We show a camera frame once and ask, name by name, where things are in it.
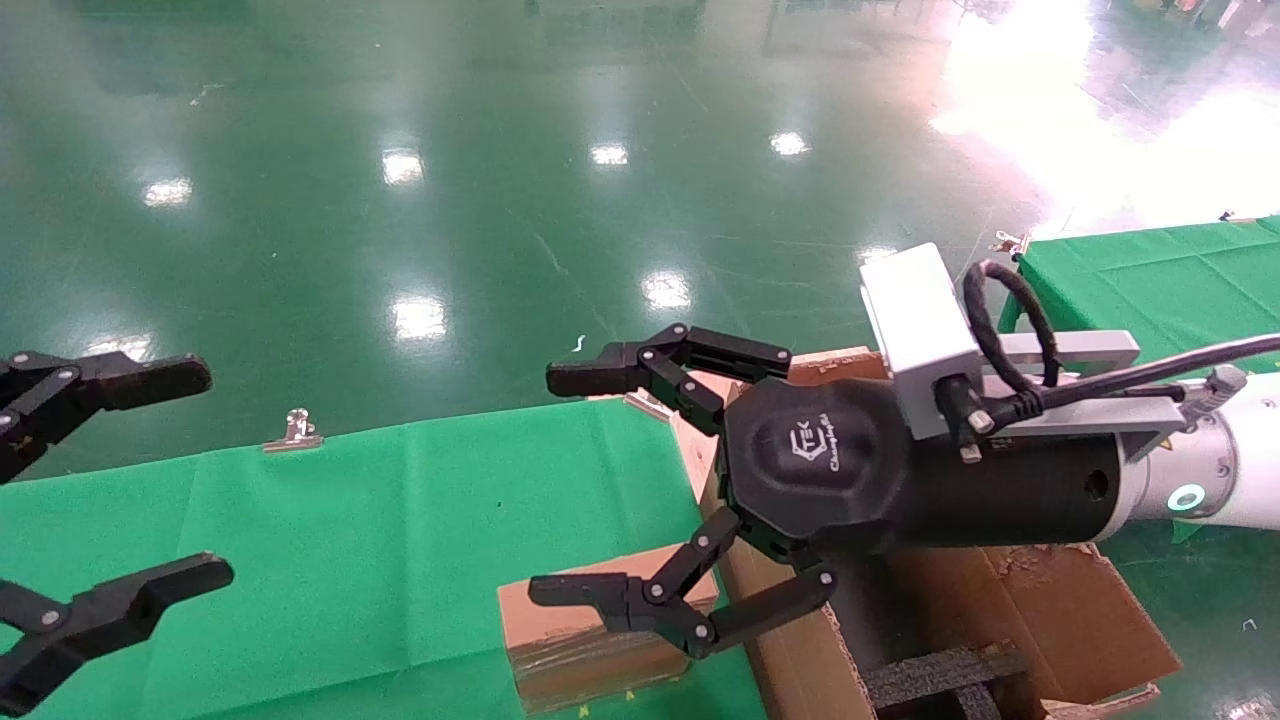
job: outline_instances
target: cardboard flap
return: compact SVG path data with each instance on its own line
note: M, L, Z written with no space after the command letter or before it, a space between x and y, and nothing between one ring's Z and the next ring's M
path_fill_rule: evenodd
M719 503L714 482L713 477L703 495L703 511L708 515ZM745 542L730 548L719 569L732 601L795 577L791 568L778 565ZM867 688L828 609L748 642L746 656L771 719L876 720Z
M1093 546L956 548L893 557L937 647L1010 639L1042 697L1089 705L1181 667Z
M1073 705L1070 702L1057 702L1046 700L1043 702L1046 720L1105 720L1119 715L1126 710L1133 710L1140 705L1160 697L1160 688L1147 684L1142 691L1133 694L1103 702L1100 705Z
M888 378L888 372L878 352L850 347L800 355L791 363L791 372L787 373L787 380L797 386L817 386L847 378L882 380Z

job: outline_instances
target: black cable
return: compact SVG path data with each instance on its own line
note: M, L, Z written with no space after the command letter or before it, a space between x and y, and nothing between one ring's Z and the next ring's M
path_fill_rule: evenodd
M1103 397L1169 397L1174 402L1183 402L1187 400L1187 386L1181 383L1140 386L1112 392Z
M1277 350L1280 350L1280 333L1211 345L1199 350L1192 350L1190 352L1183 352L1181 355L1174 355L1172 357L1165 357L1164 360L1156 360L1155 363L1147 363L1146 365L1112 370L1061 387L1044 389L1041 392L1041 406L1042 410L1062 407L1064 405L1071 405L1082 400L1103 397L1134 386L1164 380L1220 363L1230 363L1242 357L1251 357Z
M1057 341L1053 337L1053 328L1044 315L1044 309L1041 306L1039 299L1036 297L1036 291L1016 272L991 260L974 263L969 266L964 277L964 306L965 313L969 315L969 327L973 329L973 337L978 342L978 348L982 350L987 361L995 368L1000 379L1005 380L1005 384L1012 388L1014 392L1036 392L1027 375L1023 375L1014 366L1000 346L1000 336L996 333L996 328L992 327L991 316L987 314L987 293L983 290L987 278L998 281L1009 288L1009 293L1027 311L1027 316L1032 322L1032 328L1036 329L1036 338L1041 346L1041 363L1044 365L1042 384L1046 388L1056 387L1059 368L1061 366L1057 361Z

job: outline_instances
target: green epoxy floor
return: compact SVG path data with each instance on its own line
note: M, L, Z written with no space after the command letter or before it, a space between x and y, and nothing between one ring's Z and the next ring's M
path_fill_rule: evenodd
M873 343L886 250L1275 211L1277 8L1179 5L9 0L0 351L215 372L36 475L549 402L677 319ZM1280 698L1280 543L1167 536L1111 550L1189 665L1151 716Z

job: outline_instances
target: open cardboard box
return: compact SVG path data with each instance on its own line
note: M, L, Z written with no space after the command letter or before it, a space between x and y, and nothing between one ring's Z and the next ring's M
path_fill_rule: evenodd
M726 400L736 383L695 373ZM884 378L879 354L865 347L803 355L790 380ZM712 465L716 438L672 418L689 480L703 515L719 505ZM934 651L1012 643L1024 656L1027 698L1011 720L1094 720L1156 698L1152 680L1181 669L1169 643L1093 544L928 550L891 557L895 577L916 602ZM732 601L794 573L736 543L721 561ZM772 720L874 720L847 648L827 612L812 612L748 643L748 656Z

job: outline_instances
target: metal clip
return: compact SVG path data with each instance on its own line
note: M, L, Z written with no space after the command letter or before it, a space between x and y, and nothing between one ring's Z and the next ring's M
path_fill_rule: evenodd
M671 411L666 405L658 402L649 391L644 388L637 388L622 396L622 402L635 407L636 410L649 415L654 420L662 420L663 423L669 423L671 416L675 413Z
M1027 246L1032 242L1030 233L1023 233L1018 237L1009 234L1005 231L996 231L996 245L987 246L992 252L1007 252L1015 260L1019 255L1027 255Z
M310 421L306 407L289 410L284 416L284 437L262 445L262 452L285 452L289 450L311 450L324 445L324 436L315 434L316 427Z

